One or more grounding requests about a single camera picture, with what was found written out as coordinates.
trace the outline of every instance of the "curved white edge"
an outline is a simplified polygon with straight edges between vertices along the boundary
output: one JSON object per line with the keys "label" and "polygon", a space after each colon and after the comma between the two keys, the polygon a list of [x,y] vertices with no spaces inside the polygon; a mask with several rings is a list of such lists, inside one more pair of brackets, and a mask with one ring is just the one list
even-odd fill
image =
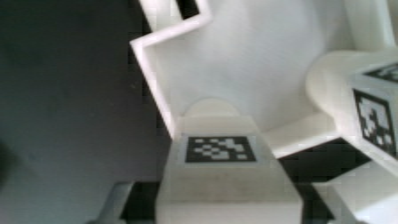
{"label": "curved white edge", "polygon": [[198,15],[182,20],[179,24],[172,25],[170,27],[165,27],[161,30],[158,30],[129,42],[172,139],[175,138],[177,131],[174,120],[175,118],[172,117],[172,108],[166,104],[165,94],[161,94],[163,90],[156,81],[156,67],[150,64],[147,49],[158,43],[161,43],[175,36],[198,29],[209,23],[213,16],[209,12],[207,0],[197,0],[195,3],[200,12]]}
{"label": "curved white edge", "polygon": [[262,133],[264,141],[277,158],[294,154],[341,137],[333,119],[323,113],[314,113],[291,124]]}
{"label": "curved white edge", "polygon": [[312,183],[312,187],[335,218],[332,223],[333,224],[360,224],[360,221],[355,218],[355,215],[346,207],[344,201],[339,197],[339,194],[333,188],[330,187],[330,184]]}
{"label": "curved white edge", "polygon": [[328,71],[328,68],[341,67],[339,65],[342,61],[351,61],[357,57],[364,55],[369,55],[369,52],[349,50],[332,51],[321,56],[309,68],[305,77],[305,93],[312,105],[325,112],[325,114],[328,114],[330,111],[335,110],[335,107],[328,103],[333,93],[333,91],[328,91],[326,87],[326,83],[330,82],[330,80],[325,79],[325,75],[321,74]]}

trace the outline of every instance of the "white plastic part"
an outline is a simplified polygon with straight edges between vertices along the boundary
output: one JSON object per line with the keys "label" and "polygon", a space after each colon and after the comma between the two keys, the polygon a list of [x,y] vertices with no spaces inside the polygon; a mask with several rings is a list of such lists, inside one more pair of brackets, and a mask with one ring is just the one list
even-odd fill
{"label": "white plastic part", "polygon": [[197,101],[223,99],[284,156],[337,138],[303,80],[319,55],[353,47],[344,4],[197,0],[197,7],[197,16],[131,41],[168,134],[181,134],[177,120]]}
{"label": "white plastic part", "polygon": [[220,99],[200,100],[190,107],[184,117],[234,117],[239,112],[232,105]]}
{"label": "white plastic part", "polygon": [[355,48],[378,51],[396,47],[389,0],[344,0]]}
{"label": "white plastic part", "polygon": [[[158,224],[298,224],[301,199],[250,117],[186,117],[156,199]],[[190,136],[248,136],[257,162],[184,162]]]}
{"label": "white plastic part", "polygon": [[398,179],[374,162],[364,164],[314,188],[332,210],[337,222],[344,219],[365,224],[396,224]]}
{"label": "white plastic part", "polygon": [[[309,71],[307,93],[314,104],[333,118],[341,137],[398,176],[394,155],[398,139],[398,83],[392,75],[396,63],[398,49],[376,53],[330,53],[314,63]],[[373,76],[365,75],[380,68],[385,68],[385,72],[380,71],[380,74],[374,72]],[[369,95],[369,97],[360,97],[358,100],[353,90],[362,95]],[[376,117],[376,120],[369,120],[369,114],[364,113],[374,113],[371,116]],[[390,154],[385,152],[387,145],[390,146],[389,150],[392,150]]]}
{"label": "white plastic part", "polygon": [[262,137],[273,155],[280,158],[339,138],[333,119],[319,112],[266,131]]}
{"label": "white plastic part", "polygon": [[175,0],[140,0],[140,5],[152,31],[182,21]]}

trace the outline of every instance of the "dark gap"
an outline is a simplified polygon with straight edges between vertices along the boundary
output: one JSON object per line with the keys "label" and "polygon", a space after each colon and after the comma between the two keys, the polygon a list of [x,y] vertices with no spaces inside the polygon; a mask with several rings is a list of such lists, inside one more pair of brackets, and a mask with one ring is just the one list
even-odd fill
{"label": "dark gap", "polygon": [[159,114],[159,111],[156,111],[156,135],[165,136],[166,130],[165,130],[165,122],[163,122],[163,117]]}
{"label": "dark gap", "polygon": [[17,164],[17,157],[0,141],[0,192],[8,179],[12,166]]}
{"label": "dark gap", "polygon": [[158,182],[136,182],[127,196],[120,213],[120,219],[129,223],[133,220],[154,220],[154,203],[158,196]]}
{"label": "dark gap", "polygon": [[140,96],[142,96],[142,104],[147,104],[150,99],[150,89],[147,86],[145,78],[140,81]]}
{"label": "dark gap", "polygon": [[321,182],[369,162],[342,139],[278,159],[293,182]]}
{"label": "dark gap", "polygon": [[179,8],[182,19],[188,19],[198,14],[195,0],[177,0],[177,8]]}
{"label": "dark gap", "polygon": [[127,42],[131,40],[134,40],[138,37],[142,37],[142,33],[140,32],[127,32]]}
{"label": "dark gap", "polygon": [[131,45],[129,45],[129,41],[133,40],[133,37],[134,37],[134,33],[133,32],[127,32],[127,64],[129,65],[134,62],[133,48],[131,48]]}
{"label": "dark gap", "polygon": [[280,158],[278,162],[303,199],[301,223],[326,224],[333,217],[310,183],[333,179],[369,162],[369,158],[337,139]]}
{"label": "dark gap", "polygon": [[143,19],[142,19],[142,36],[147,35],[150,32],[152,32],[152,30],[150,30],[147,19],[145,19],[145,16],[143,16]]}
{"label": "dark gap", "polygon": [[126,0],[127,1],[127,8],[131,9],[133,8],[133,1],[134,0]]}

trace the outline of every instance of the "dark gray background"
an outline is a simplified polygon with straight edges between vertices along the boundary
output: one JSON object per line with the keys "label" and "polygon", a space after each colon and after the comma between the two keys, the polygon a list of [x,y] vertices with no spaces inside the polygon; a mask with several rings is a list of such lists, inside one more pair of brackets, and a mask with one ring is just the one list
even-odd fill
{"label": "dark gray background", "polygon": [[170,139],[127,65],[133,2],[0,0],[3,224],[85,223],[113,183],[159,179]]}

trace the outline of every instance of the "black surface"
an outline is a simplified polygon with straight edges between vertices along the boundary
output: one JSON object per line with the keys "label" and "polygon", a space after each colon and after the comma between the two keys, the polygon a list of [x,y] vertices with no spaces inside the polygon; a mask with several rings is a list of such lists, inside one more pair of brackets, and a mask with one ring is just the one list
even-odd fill
{"label": "black surface", "polygon": [[369,158],[346,141],[337,139],[278,161],[303,199],[301,224],[326,224],[332,213],[310,183],[333,179],[369,162]]}
{"label": "black surface", "polygon": [[342,139],[278,159],[294,183],[328,181],[358,167],[369,158]]}
{"label": "black surface", "polygon": [[134,27],[140,28],[140,32],[143,35],[150,33],[150,27],[145,19],[145,14],[140,6],[138,0],[126,0],[127,1],[127,14],[131,21],[134,21]]}
{"label": "black surface", "polygon": [[182,19],[188,19],[191,16],[198,14],[195,0],[177,0],[177,8]]}
{"label": "black surface", "polygon": [[149,32],[140,11],[126,0],[0,1],[1,190],[19,183],[7,224],[83,223],[111,183],[159,179],[170,139],[156,105],[140,102],[133,57],[127,64],[127,41]]}
{"label": "black surface", "polygon": [[158,187],[158,182],[134,183],[120,214],[122,220],[154,220],[154,201]]}

